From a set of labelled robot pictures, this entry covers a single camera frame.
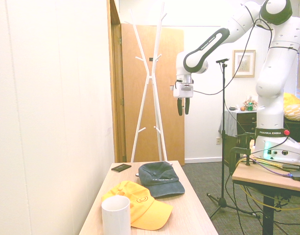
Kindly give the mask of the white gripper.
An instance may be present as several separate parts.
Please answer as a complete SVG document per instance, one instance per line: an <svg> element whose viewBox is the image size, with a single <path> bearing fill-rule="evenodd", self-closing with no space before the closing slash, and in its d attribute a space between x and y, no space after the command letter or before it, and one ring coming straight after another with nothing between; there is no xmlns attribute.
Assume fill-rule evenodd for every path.
<svg viewBox="0 0 300 235"><path fill-rule="evenodd" d="M176 82L173 87L173 96L177 98L177 109L179 116L183 115L182 98L185 98L185 114L188 115L190 98L193 97L193 85L188 83Z"/></svg>

